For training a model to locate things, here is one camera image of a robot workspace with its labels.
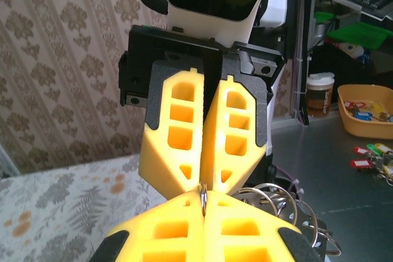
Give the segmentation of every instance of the plastic cup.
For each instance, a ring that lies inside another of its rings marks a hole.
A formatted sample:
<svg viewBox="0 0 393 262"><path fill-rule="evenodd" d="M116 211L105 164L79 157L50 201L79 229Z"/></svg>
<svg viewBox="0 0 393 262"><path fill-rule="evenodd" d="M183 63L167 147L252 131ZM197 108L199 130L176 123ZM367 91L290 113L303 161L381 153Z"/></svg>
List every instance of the plastic cup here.
<svg viewBox="0 0 393 262"><path fill-rule="evenodd" d="M334 82L333 73L311 74L307 78L306 100L309 115L324 117L329 114Z"/></svg>

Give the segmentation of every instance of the green key tag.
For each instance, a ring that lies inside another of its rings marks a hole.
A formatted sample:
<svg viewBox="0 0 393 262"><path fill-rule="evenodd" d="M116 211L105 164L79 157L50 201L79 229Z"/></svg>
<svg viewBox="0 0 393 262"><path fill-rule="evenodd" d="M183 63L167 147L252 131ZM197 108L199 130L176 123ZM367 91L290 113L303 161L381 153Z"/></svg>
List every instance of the green key tag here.
<svg viewBox="0 0 393 262"><path fill-rule="evenodd" d="M369 149L369 150L371 150L375 155L377 155L377 156L382 156L383 155L383 153L380 151L380 150L378 150L376 147L375 147L375 145L373 145L373 144L368 144L367 145L367 148Z"/></svg>

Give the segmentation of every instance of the gray table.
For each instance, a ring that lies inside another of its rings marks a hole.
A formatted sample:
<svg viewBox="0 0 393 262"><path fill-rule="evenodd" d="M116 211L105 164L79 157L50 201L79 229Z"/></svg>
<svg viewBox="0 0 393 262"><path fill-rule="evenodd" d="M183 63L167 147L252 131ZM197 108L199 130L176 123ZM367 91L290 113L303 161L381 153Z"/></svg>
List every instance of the gray table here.
<svg viewBox="0 0 393 262"><path fill-rule="evenodd" d="M393 187L349 166L355 146L377 142L393 147L348 134L339 117L273 133L274 164L300 180L304 200L343 249L332 262L393 261Z"/></svg>

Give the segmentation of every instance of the orange plastic tray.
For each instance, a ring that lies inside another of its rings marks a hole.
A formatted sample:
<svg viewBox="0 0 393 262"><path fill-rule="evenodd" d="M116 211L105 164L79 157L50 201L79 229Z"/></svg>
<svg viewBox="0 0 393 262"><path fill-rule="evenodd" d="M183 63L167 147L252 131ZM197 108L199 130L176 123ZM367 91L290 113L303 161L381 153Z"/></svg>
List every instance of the orange plastic tray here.
<svg viewBox="0 0 393 262"><path fill-rule="evenodd" d="M338 107L347 132L360 137L393 139L393 123L359 120L345 108L345 102L364 102L380 105L386 113L393 115L393 90L377 85L349 84L338 87L338 95Z"/></svg>

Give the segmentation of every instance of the cup lid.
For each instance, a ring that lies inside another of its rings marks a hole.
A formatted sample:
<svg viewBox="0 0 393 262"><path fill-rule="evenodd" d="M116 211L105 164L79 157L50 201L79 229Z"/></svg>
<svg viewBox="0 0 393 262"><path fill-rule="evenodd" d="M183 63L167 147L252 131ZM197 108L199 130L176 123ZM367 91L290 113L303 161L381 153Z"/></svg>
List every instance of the cup lid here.
<svg viewBox="0 0 393 262"><path fill-rule="evenodd" d="M307 78L307 85L311 86L325 86L334 84L334 74L333 73L318 73L311 74Z"/></svg>

